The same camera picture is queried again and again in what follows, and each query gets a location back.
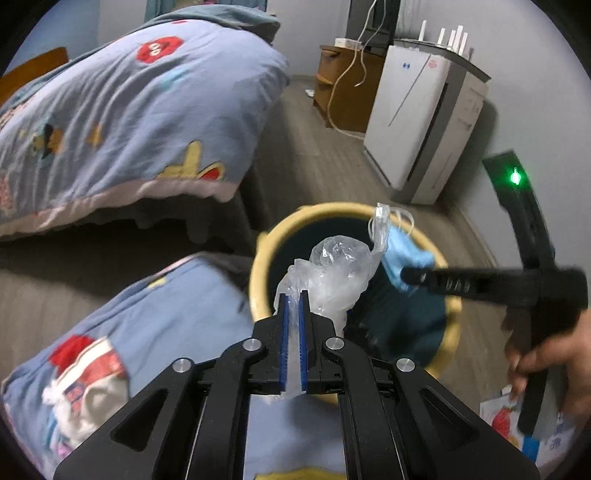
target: bed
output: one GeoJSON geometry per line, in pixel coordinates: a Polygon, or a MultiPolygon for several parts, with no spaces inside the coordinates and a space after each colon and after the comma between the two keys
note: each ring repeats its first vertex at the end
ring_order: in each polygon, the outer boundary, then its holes
{"type": "MultiPolygon", "coordinates": [[[[288,83],[278,28],[257,9],[189,7],[20,89],[0,108],[0,239],[120,207],[138,220],[145,199],[230,202],[288,83]]],[[[191,220],[196,240],[215,221],[199,202],[181,215],[167,205],[155,220],[191,220]]]]}

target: yellow cartoon print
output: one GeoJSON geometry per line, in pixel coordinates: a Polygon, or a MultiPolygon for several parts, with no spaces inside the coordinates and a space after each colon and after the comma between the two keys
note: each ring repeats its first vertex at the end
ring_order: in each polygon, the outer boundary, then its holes
{"type": "Polygon", "coordinates": [[[92,145],[95,150],[101,143],[103,143],[102,127],[100,125],[95,125],[92,132],[90,132],[90,135],[86,138],[86,143],[92,145]]]}
{"type": "Polygon", "coordinates": [[[221,180],[226,173],[226,167],[220,162],[214,162],[204,170],[199,171],[201,163],[202,145],[200,141],[191,142],[186,150],[182,165],[166,167],[156,178],[158,179],[202,179],[221,180]]]}
{"type": "Polygon", "coordinates": [[[41,168],[50,165],[55,155],[63,151],[64,132],[53,124],[51,117],[42,120],[31,137],[31,153],[37,158],[41,168]]]}

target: red strawberry print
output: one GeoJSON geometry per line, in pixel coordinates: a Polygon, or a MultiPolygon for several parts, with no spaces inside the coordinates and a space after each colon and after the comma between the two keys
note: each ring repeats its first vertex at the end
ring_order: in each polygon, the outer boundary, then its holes
{"type": "Polygon", "coordinates": [[[495,418],[492,419],[491,426],[495,429],[498,433],[503,435],[504,438],[509,438],[511,434],[511,419],[509,416],[511,415],[511,409],[508,407],[503,407],[500,409],[495,418]]]}
{"type": "Polygon", "coordinates": [[[162,37],[144,43],[138,51],[137,59],[144,63],[154,63],[156,60],[174,53],[182,44],[183,41],[178,37],[162,37]]]}

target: finger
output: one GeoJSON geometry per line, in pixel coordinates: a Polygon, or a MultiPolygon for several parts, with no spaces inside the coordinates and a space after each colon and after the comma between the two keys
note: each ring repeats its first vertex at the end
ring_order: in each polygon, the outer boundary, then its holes
{"type": "Polygon", "coordinates": [[[520,397],[525,393],[525,389],[527,388],[527,378],[516,374],[511,385],[513,385],[513,388],[511,388],[509,398],[515,400],[517,397],[520,397]]]}
{"type": "Polygon", "coordinates": [[[509,362],[510,368],[515,370],[521,359],[521,352],[515,347],[511,340],[505,345],[505,358],[509,362]]]}
{"type": "Polygon", "coordinates": [[[565,364],[574,354],[574,350],[572,335],[555,335],[522,356],[517,370],[527,374],[544,370],[550,365],[565,364]]]}

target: wooden nightstand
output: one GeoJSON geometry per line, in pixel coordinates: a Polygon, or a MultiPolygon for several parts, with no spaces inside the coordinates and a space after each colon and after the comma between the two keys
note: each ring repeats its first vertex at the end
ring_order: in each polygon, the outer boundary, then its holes
{"type": "MultiPolygon", "coordinates": [[[[330,127],[326,109],[329,104],[335,82],[353,61],[355,52],[349,48],[320,47],[320,66],[316,74],[316,92],[314,105],[330,127]]],[[[353,132],[365,132],[369,123],[369,116],[374,107],[375,95],[378,91],[379,80],[384,69],[383,57],[372,53],[363,54],[367,78],[363,85],[355,87],[363,79],[361,67],[361,52],[357,53],[355,65],[337,85],[335,96],[330,106],[330,116],[337,127],[353,132]]]]}

